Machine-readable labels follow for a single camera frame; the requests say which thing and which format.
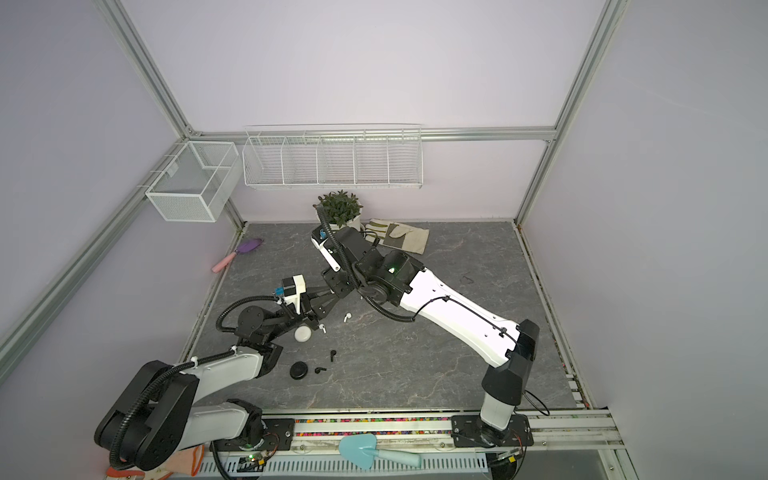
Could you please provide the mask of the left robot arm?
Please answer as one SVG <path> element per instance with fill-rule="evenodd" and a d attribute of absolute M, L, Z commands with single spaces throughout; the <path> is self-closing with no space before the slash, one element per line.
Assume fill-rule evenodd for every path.
<path fill-rule="evenodd" d="M 235 335 L 236 344 L 176 365 L 144 364 L 96 427 L 95 444 L 108 451 L 113 469 L 144 471 L 206 443 L 262 448 L 268 431 L 261 408 L 240 399 L 213 406 L 202 406 L 200 400 L 268 374 L 283 350 L 275 339 L 301 326 L 318 328 L 338 300 L 328 289 L 311 289 L 296 302 L 276 295 L 233 302 L 219 314 L 215 327 Z"/>

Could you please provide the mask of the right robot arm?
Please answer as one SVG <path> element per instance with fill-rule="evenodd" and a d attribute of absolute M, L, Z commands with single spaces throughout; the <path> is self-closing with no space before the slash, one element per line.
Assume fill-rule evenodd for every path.
<path fill-rule="evenodd" d="M 348 287 L 396 322 L 413 323 L 424 318 L 471 347 L 486 362 L 480 412 L 469 430 L 455 428 L 456 439 L 481 448 L 511 442 L 522 448 L 532 445 L 529 421 L 517 408 L 527 394 L 537 353 L 538 325 L 528 319 L 517 323 L 484 309 L 450 288 L 413 256 L 395 250 L 382 254 L 360 231 L 333 229 L 322 205 L 316 205 L 315 210 L 320 225 L 313 231 L 312 241 L 328 262 L 329 272 L 341 277 L 329 284 L 335 293 Z"/>

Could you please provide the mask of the white earbud charging case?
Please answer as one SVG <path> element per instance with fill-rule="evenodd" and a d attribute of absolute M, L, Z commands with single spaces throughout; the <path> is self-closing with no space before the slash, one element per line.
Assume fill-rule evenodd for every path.
<path fill-rule="evenodd" d="M 312 337 L 312 329 L 306 325 L 302 325 L 295 329 L 294 331 L 294 339 L 298 343 L 306 343 L 308 342 Z"/>

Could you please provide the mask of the black earbud charging case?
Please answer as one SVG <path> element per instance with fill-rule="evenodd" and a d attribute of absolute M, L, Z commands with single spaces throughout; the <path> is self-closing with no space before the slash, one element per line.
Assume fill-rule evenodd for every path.
<path fill-rule="evenodd" d="M 309 373 L 309 366 L 303 361 L 293 363 L 289 369 L 289 375 L 293 380 L 301 380 Z"/>

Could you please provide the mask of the potted green plant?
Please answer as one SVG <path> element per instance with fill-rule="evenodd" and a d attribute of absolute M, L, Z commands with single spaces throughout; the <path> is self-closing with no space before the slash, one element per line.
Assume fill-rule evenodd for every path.
<path fill-rule="evenodd" d="M 318 204 L 324 209 L 326 218 L 333 230 L 350 227 L 356 230 L 362 228 L 362 204 L 356 194 L 338 190 L 320 195 Z"/>

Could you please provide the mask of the beige gardening glove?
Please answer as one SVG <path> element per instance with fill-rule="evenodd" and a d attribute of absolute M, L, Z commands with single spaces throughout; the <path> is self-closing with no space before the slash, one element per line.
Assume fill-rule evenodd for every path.
<path fill-rule="evenodd" d="M 363 234 L 371 242 L 387 248 L 422 255 L 429 239 L 429 230 L 395 221 L 372 219 L 363 226 Z"/>

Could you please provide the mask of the purple pink brush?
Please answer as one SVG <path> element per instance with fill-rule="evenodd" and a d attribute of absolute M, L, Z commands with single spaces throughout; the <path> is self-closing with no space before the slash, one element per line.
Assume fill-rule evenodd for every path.
<path fill-rule="evenodd" d="M 224 270 L 226 267 L 228 267 L 238 255 L 249 253 L 257 249 L 258 247 L 260 247 L 262 243 L 263 243 L 263 240 L 261 238 L 254 238 L 254 239 L 250 239 L 245 242 L 242 242 L 226 257 L 224 257 L 217 264 L 215 264 L 211 268 L 211 271 L 215 274 L 218 274 L 219 272 Z"/>

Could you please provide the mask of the teal garden trowel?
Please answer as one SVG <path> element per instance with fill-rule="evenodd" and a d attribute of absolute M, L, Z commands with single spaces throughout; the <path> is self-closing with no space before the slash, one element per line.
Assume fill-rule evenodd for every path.
<path fill-rule="evenodd" d="M 412 468 L 422 466 L 422 458 L 419 454 L 379 449 L 377 437 L 371 433 L 344 436 L 339 443 L 339 453 L 344 459 L 363 470 L 372 469 L 375 459 Z"/>

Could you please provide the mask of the white mesh box basket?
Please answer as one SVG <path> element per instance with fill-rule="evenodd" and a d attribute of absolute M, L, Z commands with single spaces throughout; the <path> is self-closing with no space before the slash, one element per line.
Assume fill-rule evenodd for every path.
<path fill-rule="evenodd" d="M 168 222 L 214 223 L 242 174 L 235 143 L 187 141 L 147 188 L 146 197 Z"/>

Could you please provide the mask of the red white work glove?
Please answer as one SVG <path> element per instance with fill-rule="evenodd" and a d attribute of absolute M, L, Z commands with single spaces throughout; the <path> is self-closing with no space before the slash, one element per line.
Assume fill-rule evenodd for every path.
<path fill-rule="evenodd" d="M 133 467 L 127 470 L 116 470 L 109 467 L 106 471 L 106 479 L 117 480 L 149 480 L 149 479 L 169 479 L 173 475 L 196 476 L 202 466 L 205 454 L 205 447 L 198 445 L 174 453 L 168 460 L 159 467 L 144 471 Z"/>

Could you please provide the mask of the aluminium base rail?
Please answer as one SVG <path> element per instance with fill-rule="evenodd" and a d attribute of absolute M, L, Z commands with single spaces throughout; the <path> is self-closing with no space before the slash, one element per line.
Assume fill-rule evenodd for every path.
<path fill-rule="evenodd" d="M 475 411 L 340 410 L 248 413 L 235 405 L 196 407 L 180 447 L 221 441 L 228 449 L 335 454 L 343 438 L 372 434 L 380 449 L 417 454 L 453 451 L 620 449 L 623 441 L 606 410 L 520 411 L 494 433 Z"/>

